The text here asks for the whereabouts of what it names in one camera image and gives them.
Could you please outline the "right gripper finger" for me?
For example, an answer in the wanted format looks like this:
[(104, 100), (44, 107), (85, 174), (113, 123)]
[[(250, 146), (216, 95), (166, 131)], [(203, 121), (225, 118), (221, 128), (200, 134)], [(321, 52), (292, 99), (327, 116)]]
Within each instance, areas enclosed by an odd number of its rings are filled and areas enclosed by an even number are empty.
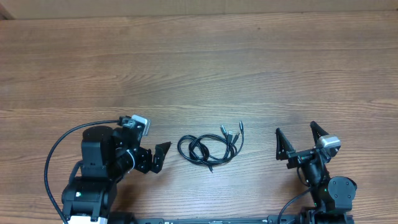
[(295, 153), (295, 149), (280, 128), (276, 129), (275, 135), (277, 140), (276, 159), (287, 160), (290, 154)]
[(320, 137), (329, 135), (329, 133), (326, 132), (323, 128), (321, 128), (315, 121), (312, 121), (310, 123), (310, 128), (312, 130), (312, 135), (315, 144), (317, 144)]

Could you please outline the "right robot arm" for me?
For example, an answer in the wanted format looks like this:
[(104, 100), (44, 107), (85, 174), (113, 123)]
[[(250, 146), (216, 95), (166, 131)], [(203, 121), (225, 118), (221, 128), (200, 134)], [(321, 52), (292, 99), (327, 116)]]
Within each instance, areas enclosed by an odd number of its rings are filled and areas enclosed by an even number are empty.
[[(310, 123), (315, 145), (311, 149), (296, 151), (280, 128), (275, 131), (276, 159), (287, 161), (288, 169), (295, 169), (301, 184), (307, 190), (288, 201), (280, 210), (276, 223), (323, 224), (354, 223), (348, 215), (358, 186), (348, 177), (331, 177), (326, 165), (337, 155), (341, 147), (338, 136), (326, 132), (315, 121)], [(310, 194), (312, 207), (303, 207), (298, 215), (284, 215), (286, 209)]]

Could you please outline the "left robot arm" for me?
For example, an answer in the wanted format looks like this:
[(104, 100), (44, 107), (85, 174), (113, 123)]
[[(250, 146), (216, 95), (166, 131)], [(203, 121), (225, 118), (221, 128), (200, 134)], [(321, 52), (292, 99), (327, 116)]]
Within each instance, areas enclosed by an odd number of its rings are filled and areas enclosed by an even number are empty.
[(117, 184), (137, 170), (159, 173), (170, 142), (144, 149), (141, 127), (95, 126), (83, 132), (82, 159), (75, 164), (62, 193), (62, 213), (67, 223), (136, 223), (131, 212), (114, 212)]

